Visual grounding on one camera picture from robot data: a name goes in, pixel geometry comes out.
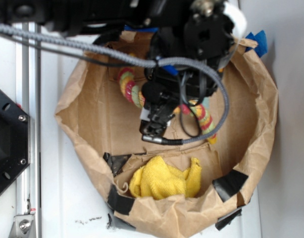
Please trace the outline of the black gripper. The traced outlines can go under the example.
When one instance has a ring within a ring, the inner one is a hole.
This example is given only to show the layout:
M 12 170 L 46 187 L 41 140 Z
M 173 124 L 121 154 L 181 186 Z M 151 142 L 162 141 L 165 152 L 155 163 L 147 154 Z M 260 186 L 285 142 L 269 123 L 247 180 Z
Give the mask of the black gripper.
M 196 122 L 197 133 L 184 133 L 191 139 L 200 139 L 205 135 L 211 143 L 215 142 L 215 126 L 205 106 L 205 99 L 217 89 L 212 78 L 202 71 L 187 67 L 175 68 L 167 65 L 145 69 L 146 83 L 141 93 L 145 99 L 140 133 L 142 140 L 151 143 L 181 143 L 181 139 L 166 139 L 164 134 L 171 120 L 190 115 Z

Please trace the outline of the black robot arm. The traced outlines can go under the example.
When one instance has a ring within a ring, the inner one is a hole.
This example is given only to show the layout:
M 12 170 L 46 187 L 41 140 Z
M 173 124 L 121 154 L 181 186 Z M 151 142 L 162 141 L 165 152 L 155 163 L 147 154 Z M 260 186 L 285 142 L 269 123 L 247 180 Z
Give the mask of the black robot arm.
M 0 34 L 116 59 L 123 96 L 146 116 L 144 141 L 216 142 L 204 99 L 222 89 L 236 21 L 225 0 L 0 0 Z M 107 49 L 123 30 L 152 31 L 146 59 Z

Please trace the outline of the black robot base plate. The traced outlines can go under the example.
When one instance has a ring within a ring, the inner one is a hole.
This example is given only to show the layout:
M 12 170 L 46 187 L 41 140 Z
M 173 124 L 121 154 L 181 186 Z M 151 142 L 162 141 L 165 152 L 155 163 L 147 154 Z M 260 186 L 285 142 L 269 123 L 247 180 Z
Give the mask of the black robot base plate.
M 29 118 L 0 90 L 0 196 L 29 165 Z

